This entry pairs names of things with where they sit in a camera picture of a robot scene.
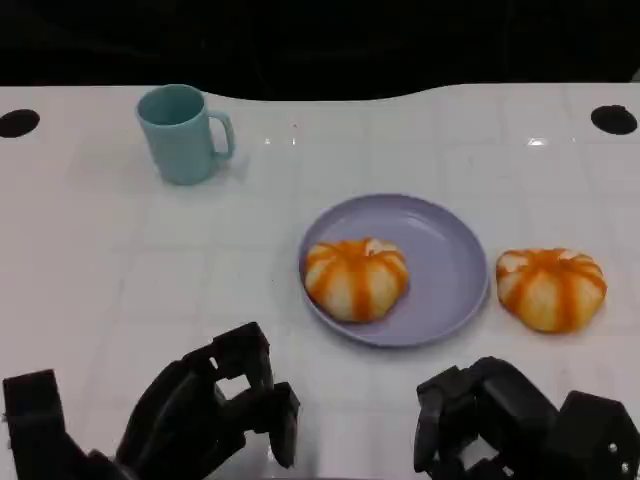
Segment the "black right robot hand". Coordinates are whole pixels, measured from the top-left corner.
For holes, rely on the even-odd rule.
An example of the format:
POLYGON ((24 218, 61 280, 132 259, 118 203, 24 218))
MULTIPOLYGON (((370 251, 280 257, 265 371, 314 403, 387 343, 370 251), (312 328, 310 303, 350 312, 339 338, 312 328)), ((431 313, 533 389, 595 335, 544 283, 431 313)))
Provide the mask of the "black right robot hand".
POLYGON ((581 391, 561 407, 515 366, 483 357, 417 388, 413 464, 432 479, 636 479, 624 405, 581 391))

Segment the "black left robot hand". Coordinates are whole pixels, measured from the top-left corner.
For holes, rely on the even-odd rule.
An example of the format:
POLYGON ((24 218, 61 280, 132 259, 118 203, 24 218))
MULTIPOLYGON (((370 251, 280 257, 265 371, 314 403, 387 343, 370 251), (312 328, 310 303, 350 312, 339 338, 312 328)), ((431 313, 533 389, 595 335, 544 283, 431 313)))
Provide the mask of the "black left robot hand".
POLYGON ((5 412, 20 479, 205 479, 269 436, 276 462, 295 462, 300 402, 273 379, 269 342, 255 322, 169 363, 129 417, 114 457, 84 452, 67 432, 53 370, 6 378, 5 412))

